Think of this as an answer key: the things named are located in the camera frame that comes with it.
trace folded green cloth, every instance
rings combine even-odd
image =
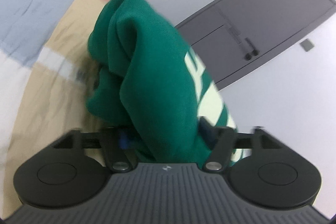
[[[197,133],[199,117],[236,127],[202,61],[145,0],[108,2],[88,51],[102,67],[87,108],[114,126],[134,126],[140,161],[201,166],[211,150]]]

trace ribbed gray surface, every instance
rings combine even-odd
[[[239,223],[324,224],[328,221],[310,206],[290,211],[255,207],[237,197],[219,175],[196,164],[139,164],[127,174],[113,175],[91,200],[62,210],[23,205],[9,224],[141,224]]]

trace beige fabric patch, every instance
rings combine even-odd
[[[94,70],[95,63],[91,60],[90,64],[85,67]],[[7,153],[3,218],[21,205],[13,186],[13,176],[23,162],[72,128],[83,128],[88,132],[101,127],[101,121],[86,110],[88,89],[85,86],[67,80],[39,63],[33,66]]]
[[[82,67],[89,59],[87,40],[104,5],[102,0],[74,0],[45,46]]]

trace gray door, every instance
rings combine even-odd
[[[219,89],[303,38],[336,11],[334,0],[215,0],[177,25]]]

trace green fabric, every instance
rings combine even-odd
[[[145,0],[111,0],[98,17],[88,51],[102,68],[87,108],[114,126],[134,126],[141,161],[205,162],[211,151],[197,134],[198,116],[208,111],[213,117],[207,101],[218,105],[221,98],[213,99],[211,78],[169,22]],[[200,71],[198,84],[190,68]],[[227,125],[224,105],[215,123]]]

